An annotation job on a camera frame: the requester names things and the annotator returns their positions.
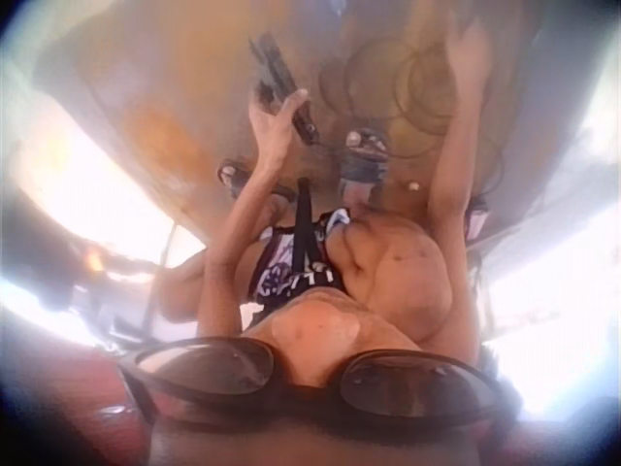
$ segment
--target hand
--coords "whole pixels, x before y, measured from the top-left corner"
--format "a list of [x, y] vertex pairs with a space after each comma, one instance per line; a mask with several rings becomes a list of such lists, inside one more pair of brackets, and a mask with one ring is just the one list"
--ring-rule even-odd
[[454, 12], [448, 12], [446, 56], [453, 71], [458, 98], [481, 96], [492, 70], [492, 46], [480, 19], [461, 35]]
[[308, 100], [309, 92], [305, 89], [298, 89], [285, 99], [280, 111], [274, 116], [263, 110], [257, 92], [252, 92], [248, 115], [259, 147], [257, 171], [269, 174], [280, 173], [293, 135], [291, 118], [295, 111]]

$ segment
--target sunglasses lens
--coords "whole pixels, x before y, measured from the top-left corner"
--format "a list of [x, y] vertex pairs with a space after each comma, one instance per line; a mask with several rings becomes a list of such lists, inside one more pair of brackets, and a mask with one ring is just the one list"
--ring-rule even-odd
[[218, 395], [244, 395], [261, 389], [274, 360], [250, 340], [217, 340], [164, 349], [142, 359], [139, 367], [159, 379]]
[[341, 380], [343, 399], [383, 416], [456, 416], [494, 406], [487, 382], [451, 363], [415, 354], [354, 361]]

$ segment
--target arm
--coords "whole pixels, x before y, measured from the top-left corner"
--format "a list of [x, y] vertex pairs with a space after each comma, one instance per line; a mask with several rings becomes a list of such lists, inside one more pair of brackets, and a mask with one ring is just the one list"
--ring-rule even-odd
[[248, 115], [259, 148], [258, 161], [205, 255], [198, 310], [200, 336], [229, 336], [242, 332], [240, 303], [234, 286], [235, 271], [252, 242], [261, 208], [282, 171], [293, 133], [291, 118], [307, 99], [304, 90], [291, 94], [276, 116], [263, 112], [254, 94], [250, 100]]
[[429, 197], [429, 219], [451, 284], [453, 300], [443, 327], [424, 348], [476, 364], [479, 333], [471, 294], [464, 215], [474, 180], [476, 144], [483, 89], [491, 69], [491, 50], [478, 20], [458, 37], [455, 18], [446, 39], [457, 104], [442, 146]]

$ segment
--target sunglasses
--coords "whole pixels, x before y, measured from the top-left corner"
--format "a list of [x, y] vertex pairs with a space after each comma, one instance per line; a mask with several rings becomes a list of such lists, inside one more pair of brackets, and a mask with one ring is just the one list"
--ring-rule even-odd
[[349, 357], [324, 387], [289, 382], [274, 347], [249, 338], [196, 338], [135, 351], [121, 375], [148, 424], [169, 420], [158, 394], [218, 413], [205, 423], [295, 416], [322, 425], [411, 433], [494, 419], [507, 410], [500, 385], [457, 360], [420, 351], [379, 349]]

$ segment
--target skin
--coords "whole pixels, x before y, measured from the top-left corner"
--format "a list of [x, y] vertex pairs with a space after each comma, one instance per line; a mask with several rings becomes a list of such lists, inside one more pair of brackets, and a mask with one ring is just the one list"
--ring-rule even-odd
[[264, 248], [256, 238], [286, 210], [284, 199], [270, 192], [288, 156], [291, 117], [308, 94], [289, 96], [276, 116], [252, 97], [256, 169], [212, 247], [161, 283], [164, 309], [189, 310], [185, 317], [198, 318], [201, 336], [242, 334], [274, 345], [299, 384], [322, 386], [339, 362], [363, 350], [426, 350], [475, 364], [478, 325], [463, 224], [491, 50], [478, 20], [460, 36], [451, 16], [446, 51], [457, 106], [430, 189], [429, 235], [406, 218], [370, 212], [364, 202], [370, 186], [350, 183], [343, 199], [354, 221], [338, 227], [326, 243], [349, 296], [313, 289], [242, 334], [239, 306]]

